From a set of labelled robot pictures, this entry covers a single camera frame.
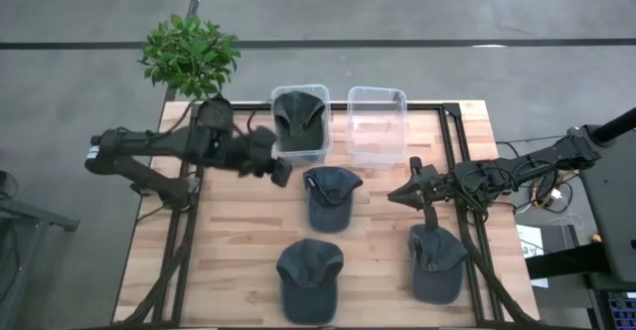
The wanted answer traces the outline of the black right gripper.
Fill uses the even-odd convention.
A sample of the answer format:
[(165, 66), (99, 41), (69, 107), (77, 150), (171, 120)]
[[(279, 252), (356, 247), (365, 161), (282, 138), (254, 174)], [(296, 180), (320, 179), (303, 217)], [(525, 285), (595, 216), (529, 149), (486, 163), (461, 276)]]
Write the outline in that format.
[(435, 232), (439, 228), (434, 202), (448, 198), (445, 180), (432, 165), (424, 166), (419, 157), (409, 158), (410, 179), (402, 186), (388, 193), (390, 202), (423, 211), (425, 229)]

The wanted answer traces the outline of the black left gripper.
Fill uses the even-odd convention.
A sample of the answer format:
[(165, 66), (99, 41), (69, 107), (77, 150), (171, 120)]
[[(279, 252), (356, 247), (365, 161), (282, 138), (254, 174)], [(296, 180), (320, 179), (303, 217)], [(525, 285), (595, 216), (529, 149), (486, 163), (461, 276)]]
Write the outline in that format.
[(239, 138), (242, 142), (243, 157), (239, 162), (238, 174), (263, 176), (271, 174), (271, 182), (285, 187), (293, 171), (293, 165), (283, 158), (272, 157), (272, 146), (276, 135), (264, 126), (258, 126)]

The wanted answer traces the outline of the dark grey baseball cap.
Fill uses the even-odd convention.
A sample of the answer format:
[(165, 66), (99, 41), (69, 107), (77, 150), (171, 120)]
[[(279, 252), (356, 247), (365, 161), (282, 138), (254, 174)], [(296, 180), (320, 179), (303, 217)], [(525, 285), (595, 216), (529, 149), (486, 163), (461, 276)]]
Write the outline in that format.
[(321, 98), (293, 90), (277, 97), (273, 106), (280, 151), (309, 151), (323, 147), (326, 104)]
[(338, 276), (344, 254), (332, 243), (303, 239), (280, 255), (276, 271), (286, 319), (299, 325), (325, 325), (338, 305)]
[(322, 166), (303, 173), (310, 226), (317, 232), (334, 234), (349, 227), (354, 191), (363, 180), (352, 171)]
[(447, 229), (425, 224), (409, 229), (411, 292), (418, 301), (447, 305), (459, 296), (468, 256), (463, 243)]

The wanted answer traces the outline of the clear plastic bin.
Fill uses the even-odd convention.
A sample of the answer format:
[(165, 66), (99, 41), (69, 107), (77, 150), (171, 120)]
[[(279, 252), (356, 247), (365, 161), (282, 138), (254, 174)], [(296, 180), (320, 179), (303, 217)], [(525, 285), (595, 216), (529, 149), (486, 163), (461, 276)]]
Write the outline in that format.
[(396, 88), (354, 86), (347, 99), (346, 147), (358, 168), (387, 170), (403, 162), (407, 100)]
[[(276, 127), (274, 124), (274, 115), (273, 115), (274, 101), (281, 94), (291, 92), (293, 90), (300, 90), (300, 91), (304, 91), (312, 95), (315, 95), (321, 98), (326, 104), (326, 108), (323, 113), (325, 141), (321, 149), (309, 150), (309, 151), (296, 151), (296, 152), (282, 152), (278, 149), (278, 135), (277, 135)], [(277, 141), (274, 144), (274, 152), (278, 156), (287, 159), (294, 166), (309, 166), (314, 164), (322, 164), (325, 162), (325, 159), (328, 153), (331, 151), (332, 144), (333, 144), (332, 136), (331, 136), (332, 114), (331, 114), (331, 105), (330, 105), (330, 94), (327, 87), (319, 83), (278, 86), (271, 92), (271, 115), (273, 118), (275, 133), (277, 135)]]

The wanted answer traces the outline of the white paper sheet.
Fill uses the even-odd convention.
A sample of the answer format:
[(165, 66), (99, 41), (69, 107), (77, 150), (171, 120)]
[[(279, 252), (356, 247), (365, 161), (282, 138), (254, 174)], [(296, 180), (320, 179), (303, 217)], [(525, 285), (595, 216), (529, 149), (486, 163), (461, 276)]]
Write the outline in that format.
[(524, 258), (545, 255), (542, 231), (538, 227), (517, 225), (517, 232)]

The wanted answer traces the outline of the green potted plant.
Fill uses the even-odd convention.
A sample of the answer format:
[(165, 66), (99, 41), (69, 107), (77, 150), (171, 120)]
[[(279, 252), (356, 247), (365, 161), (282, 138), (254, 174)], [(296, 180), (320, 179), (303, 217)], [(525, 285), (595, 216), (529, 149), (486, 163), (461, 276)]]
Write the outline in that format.
[(197, 16), (173, 14), (146, 37), (142, 56), (144, 76), (177, 94), (205, 103), (219, 98), (238, 69), (238, 37)]

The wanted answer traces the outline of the black equipment stand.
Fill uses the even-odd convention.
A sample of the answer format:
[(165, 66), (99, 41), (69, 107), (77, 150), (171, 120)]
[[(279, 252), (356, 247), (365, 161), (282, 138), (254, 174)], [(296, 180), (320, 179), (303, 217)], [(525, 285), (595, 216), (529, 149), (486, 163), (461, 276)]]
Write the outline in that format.
[(601, 241), (527, 258), (530, 278), (585, 273), (594, 288), (636, 292), (636, 107), (566, 134), (582, 137), (599, 155), (579, 177)]

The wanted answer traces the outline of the blue lit control panel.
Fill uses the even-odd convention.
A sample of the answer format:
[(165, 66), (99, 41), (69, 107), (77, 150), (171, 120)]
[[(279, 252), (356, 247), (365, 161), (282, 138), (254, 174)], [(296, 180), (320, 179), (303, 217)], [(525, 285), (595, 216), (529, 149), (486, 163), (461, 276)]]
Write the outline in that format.
[(610, 292), (610, 316), (616, 330), (636, 330), (636, 292)]

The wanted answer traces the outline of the grey metal cart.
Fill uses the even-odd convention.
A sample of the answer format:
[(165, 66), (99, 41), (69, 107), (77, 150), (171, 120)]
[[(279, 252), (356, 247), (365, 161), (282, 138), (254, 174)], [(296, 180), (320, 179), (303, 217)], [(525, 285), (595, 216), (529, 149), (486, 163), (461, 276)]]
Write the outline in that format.
[(0, 330), (13, 330), (47, 230), (75, 232), (80, 221), (16, 200), (17, 179), (0, 170)]

